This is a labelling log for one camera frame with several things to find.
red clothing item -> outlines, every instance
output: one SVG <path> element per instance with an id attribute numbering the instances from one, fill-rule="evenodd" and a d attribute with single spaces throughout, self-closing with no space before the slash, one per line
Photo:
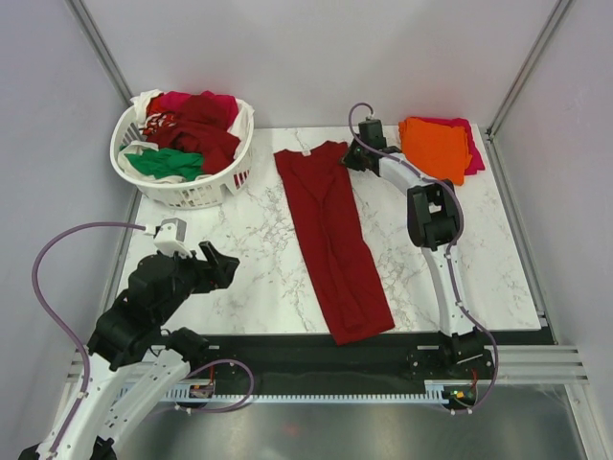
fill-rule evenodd
<path id="1" fill-rule="evenodd" d="M 444 125 L 446 127 L 463 127 L 468 138 L 468 152 L 472 155 L 472 158 L 470 158 L 470 164 L 466 168 L 464 174 L 474 175 L 478 171 L 486 170 L 486 165 L 484 165 L 483 158 L 481 158 L 481 152 L 479 149 L 477 149 L 475 140 L 472 138 L 472 127 L 470 126 L 468 120 L 465 120 L 464 118 L 454 118 L 453 120 L 446 120 L 443 118 L 416 118 L 419 118 L 427 123 L 436 123 L 437 125 Z"/>
<path id="2" fill-rule="evenodd" d="M 200 96 L 208 98 L 218 105 L 219 109 L 222 110 L 223 113 L 221 119 L 225 120 L 224 129 L 229 129 L 238 116 L 238 104 L 236 98 L 227 94 L 214 94 L 211 91 L 204 91 L 202 94 L 200 94 Z M 192 95 L 188 93 L 170 91 L 166 94 L 158 96 L 151 102 L 153 103 L 153 101 L 159 100 L 159 106 L 157 107 L 158 112 L 164 112 L 166 110 L 178 112 L 179 109 L 182 108 L 183 104 L 186 103 L 191 97 Z"/>
<path id="3" fill-rule="evenodd" d="M 310 156 L 290 150 L 275 154 L 308 275 L 338 345 L 394 327 L 362 239 L 349 173 L 338 163 L 346 151 L 346 143 L 328 141 Z"/>
<path id="4" fill-rule="evenodd" d="M 174 124 L 158 127 L 147 140 L 160 149 L 201 153 L 202 171 L 216 174 L 232 164 L 240 143 L 226 130 L 226 123 L 227 114 L 214 100 L 191 96 L 174 113 Z"/>

white marble surface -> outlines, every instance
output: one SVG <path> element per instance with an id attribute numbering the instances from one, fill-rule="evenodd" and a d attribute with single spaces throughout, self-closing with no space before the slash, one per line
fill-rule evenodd
<path id="1" fill-rule="evenodd" d="M 386 126 L 385 134 L 388 142 L 397 139 L 394 126 Z M 459 249 L 466 300 L 490 329 L 538 329 L 534 303 L 476 127 L 473 134 L 487 170 L 468 177 L 457 189 L 465 212 Z M 180 211 L 143 198 L 138 223 L 182 218 L 188 223 L 189 248 L 209 240 L 220 252 L 240 259 L 229 289 L 193 295 L 170 319 L 169 329 L 188 326 L 202 334 L 328 332 L 273 159 L 275 151 L 309 150 L 326 140 L 349 142 L 351 134 L 345 127 L 256 130 L 248 187 L 228 196 L 221 206 Z M 351 178 L 364 240 L 396 322 L 394 331 L 436 331 L 439 313 L 432 280 L 420 250 L 409 240 L 404 196 L 371 172 L 351 172 Z M 150 236 L 134 232 L 121 288 L 136 264 L 154 250 Z"/>

folded orange towel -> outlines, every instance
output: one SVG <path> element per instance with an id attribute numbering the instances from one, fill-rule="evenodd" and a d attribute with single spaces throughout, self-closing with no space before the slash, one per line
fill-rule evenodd
<path id="1" fill-rule="evenodd" d="M 398 124 L 400 144 L 407 160 L 437 179 L 464 184 L 472 155 L 463 127 L 437 125 L 409 117 Z"/>

gray wall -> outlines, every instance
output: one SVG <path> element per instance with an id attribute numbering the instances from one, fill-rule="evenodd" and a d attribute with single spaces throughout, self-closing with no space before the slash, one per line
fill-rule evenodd
<path id="1" fill-rule="evenodd" d="M 40 441 L 74 347 L 37 304 L 38 250 L 75 224 L 124 219 L 129 189 L 108 162 L 120 99 L 62 0 L 13 0 L 0 14 L 0 457 Z M 48 300 L 85 339 L 118 233 L 65 241 L 42 267 Z"/>
<path id="2" fill-rule="evenodd" d="M 134 91 L 230 91 L 259 127 L 343 126 L 358 101 L 491 121 L 555 0 L 85 0 Z"/>
<path id="3" fill-rule="evenodd" d="M 576 2 L 499 143 L 556 331 L 613 432 L 613 3 Z"/>

laundry basket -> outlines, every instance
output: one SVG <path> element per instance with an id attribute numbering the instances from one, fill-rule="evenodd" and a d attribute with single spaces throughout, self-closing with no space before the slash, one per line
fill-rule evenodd
<path id="1" fill-rule="evenodd" d="M 237 99 L 238 109 L 246 104 L 245 101 Z M 247 133 L 244 139 L 240 139 L 238 145 L 238 155 L 234 162 L 222 172 L 197 179 L 191 182 L 179 184 L 153 184 L 136 179 L 127 175 L 118 165 L 117 157 L 120 148 L 127 146 L 132 141 L 143 140 L 138 127 L 136 126 L 136 112 L 134 107 L 130 107 L 124 112 L 115 126 L 113 137 L 111 138 L 111 164 L 115 172 L 130 184 L 134 184 L 143 195 L 166 204 L 172 208 L 199 209 L 208 208 L 221 204 L 228 194 L 224 194 L 224 188 L 232 195 L 240 192 L 249 177 L 251 170 L 252 151 L 251 139 L 253 137 L 253 113 L 250 112 Z"/>

